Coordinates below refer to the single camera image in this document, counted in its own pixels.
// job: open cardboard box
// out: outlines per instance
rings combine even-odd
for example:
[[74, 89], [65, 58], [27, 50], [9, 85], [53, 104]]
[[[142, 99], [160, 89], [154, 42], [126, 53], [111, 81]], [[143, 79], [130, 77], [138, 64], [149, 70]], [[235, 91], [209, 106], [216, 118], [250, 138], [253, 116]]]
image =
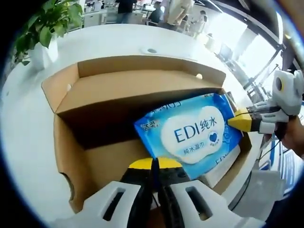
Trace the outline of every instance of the open cardboard box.
[[[224, 80], [225, 74], [211, 67], [155, 56], [87, 60], [46, 79], [42, 88], [55, 113], [57, 167], [70, 185], [73, 211], [79, 212], [84, 200], [109, 182], [119, 181], [132, 162], [149, 157], [134, 121], [167, 103], [224, 93]], [[250, 151], [246, 133], [240, 148], [238, 159], [214, 188], [219, 194]]]

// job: white table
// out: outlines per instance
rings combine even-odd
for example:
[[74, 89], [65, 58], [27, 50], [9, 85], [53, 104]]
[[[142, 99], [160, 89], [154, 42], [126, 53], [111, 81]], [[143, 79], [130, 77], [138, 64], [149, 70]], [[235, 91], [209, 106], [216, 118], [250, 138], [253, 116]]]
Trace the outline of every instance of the white table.
[[[64, 67], [86, 59], [144, 55], [153, 48], [157, 55], [192, 59], [227, 73], [224, 83], [239, 107], [252, 105], [247, 94], [214, 54], [193, 38], [170, 30], [143, 25], [101, 25], [76, 30], [58, 39], [59, 59], [36, 73], [31, 64], [11, 72], [2, 91], [1, 113], [4, 156], [15, 184], [28, 205], [51, 221], [73, 215], [68, 203], [70, 189], [57, 172], [53, 113], [41, 82]], [[223, 193], [230, 203], [241, 189], [257, 158], [262, 136], [249, 134], [254, 149], [239, 175]]]

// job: white pot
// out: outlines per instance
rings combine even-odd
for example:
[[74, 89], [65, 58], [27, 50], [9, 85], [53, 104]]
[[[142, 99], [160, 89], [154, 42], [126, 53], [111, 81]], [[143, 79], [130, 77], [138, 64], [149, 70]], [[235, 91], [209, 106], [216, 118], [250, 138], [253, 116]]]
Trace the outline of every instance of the white pot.
[[33, 67], [37, 70], [43, 70], [58, 59], [57, 39], [52, 37], [48, 48], [37, 43], [33, 50], [28, 51], [30, 61]]

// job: potted plant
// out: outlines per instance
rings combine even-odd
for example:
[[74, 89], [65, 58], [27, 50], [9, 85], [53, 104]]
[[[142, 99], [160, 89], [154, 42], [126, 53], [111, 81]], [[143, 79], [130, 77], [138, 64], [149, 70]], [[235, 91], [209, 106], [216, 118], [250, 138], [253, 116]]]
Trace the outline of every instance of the potted plant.
[[69, 28], [81, 26], [82, 8], [77, 0], [49, 0], [23, 26], [15, 41], [15, 61], [27, 65], [29, 60], [42, 70], [58, 58], [57, 37]]

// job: wet wipes package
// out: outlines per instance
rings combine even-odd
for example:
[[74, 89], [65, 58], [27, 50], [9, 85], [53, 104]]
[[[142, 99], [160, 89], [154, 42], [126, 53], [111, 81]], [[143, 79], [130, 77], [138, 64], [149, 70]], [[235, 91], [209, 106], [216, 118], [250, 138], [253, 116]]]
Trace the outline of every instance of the wet wipes package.
[[225, 95], [206, 94], [157, 108], [134, 126], [152, 157], [176, 159], [195, 179], [238, 145], [242, 133], [227, 125], [233, 116]]

